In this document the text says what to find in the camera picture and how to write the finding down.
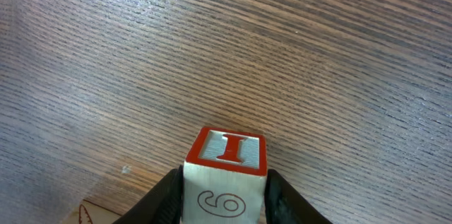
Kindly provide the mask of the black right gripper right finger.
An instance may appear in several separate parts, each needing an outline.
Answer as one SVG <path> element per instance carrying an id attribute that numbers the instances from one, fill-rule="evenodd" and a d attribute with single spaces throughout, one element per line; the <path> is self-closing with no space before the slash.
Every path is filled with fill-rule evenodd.
<path id="1" fill-rule="evenodd" d="M 274 169 L 268 170 L 264 204 L 267 224 L 332 224 Z"/>

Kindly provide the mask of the red letter I block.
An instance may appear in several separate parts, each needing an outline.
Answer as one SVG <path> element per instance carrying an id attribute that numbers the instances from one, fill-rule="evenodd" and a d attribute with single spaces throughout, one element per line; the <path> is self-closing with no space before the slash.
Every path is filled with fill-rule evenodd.
<path id="1" fill-rule="evenodd" d="M 267 174 L 264 136 L 203 127 L 183 164 L 182 222 L 259 222 Z"/>

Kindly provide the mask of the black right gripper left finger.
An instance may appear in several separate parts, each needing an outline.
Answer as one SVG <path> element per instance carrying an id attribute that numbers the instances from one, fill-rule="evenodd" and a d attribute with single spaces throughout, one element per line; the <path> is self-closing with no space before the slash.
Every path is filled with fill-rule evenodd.
<path id="1" fill-rule="evenodd" d="M 135 206 L 113 224 L 180 224 L 183 166 L 170 170 Z"/>

